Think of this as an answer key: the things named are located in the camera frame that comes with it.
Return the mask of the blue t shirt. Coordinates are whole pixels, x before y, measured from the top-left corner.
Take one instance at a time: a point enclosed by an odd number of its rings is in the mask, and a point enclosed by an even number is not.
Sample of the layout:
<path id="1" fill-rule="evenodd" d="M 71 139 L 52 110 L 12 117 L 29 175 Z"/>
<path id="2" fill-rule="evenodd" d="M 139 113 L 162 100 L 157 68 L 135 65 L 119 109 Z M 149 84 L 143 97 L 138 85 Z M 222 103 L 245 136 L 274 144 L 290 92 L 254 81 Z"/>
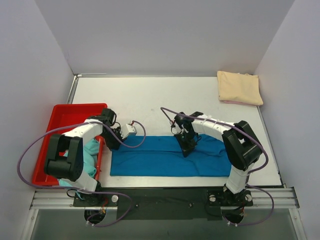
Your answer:
<path id="1" fill-rule="evenodd" d="M 232 165 L 224 144 L 202 134 L 194 151 L 184 157 L 173 136 L 130 136 L 111 154 L 111 176 L 227 177 Z"/>

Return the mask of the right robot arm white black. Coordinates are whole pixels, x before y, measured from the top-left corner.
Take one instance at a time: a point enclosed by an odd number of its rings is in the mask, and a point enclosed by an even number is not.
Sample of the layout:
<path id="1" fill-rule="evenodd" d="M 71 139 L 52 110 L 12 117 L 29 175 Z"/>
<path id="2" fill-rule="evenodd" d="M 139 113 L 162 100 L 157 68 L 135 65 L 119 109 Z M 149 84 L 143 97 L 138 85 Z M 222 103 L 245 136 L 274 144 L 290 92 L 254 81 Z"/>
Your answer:
<path id="1" fill-rule="evenodd" d="M 223 199 L 229 205 L 236 204 L 246 188 L 249 172 L 263 153 L 251 126 L 243 120 L 238 123 L 225 122 L 198 111 L 191 115 L 178 113 L 171 126 L 180 129 L 175 138 L 184 157 L 195 149 L 200 135 L 213 137 L 224 144 L 231 170 Z"/>

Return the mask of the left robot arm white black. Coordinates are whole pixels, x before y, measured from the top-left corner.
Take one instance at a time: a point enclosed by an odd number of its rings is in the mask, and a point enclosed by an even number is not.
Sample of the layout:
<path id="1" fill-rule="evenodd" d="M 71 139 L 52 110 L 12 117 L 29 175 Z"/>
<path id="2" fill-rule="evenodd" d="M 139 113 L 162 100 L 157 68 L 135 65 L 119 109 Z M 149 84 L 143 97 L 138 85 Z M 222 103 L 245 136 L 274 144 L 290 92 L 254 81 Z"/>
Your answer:
<path id="1" fill-rule="evenodd" d="M 87 191 L 85 200 L 91 206 L 102 202 L 103 193 L 97 190 L 98 181 L 84 170 L 84 146 L 101 136 L 110 150 L 118 150 L 125 139 L 121 136 L 120 126 L 112 128 L 116 120 L 116 113 L 104 108 L 100 115 L 90 116 L 76 128 L 63 134 L 53 134 L 49 139 L 44 172 L 82 192 Z"/>

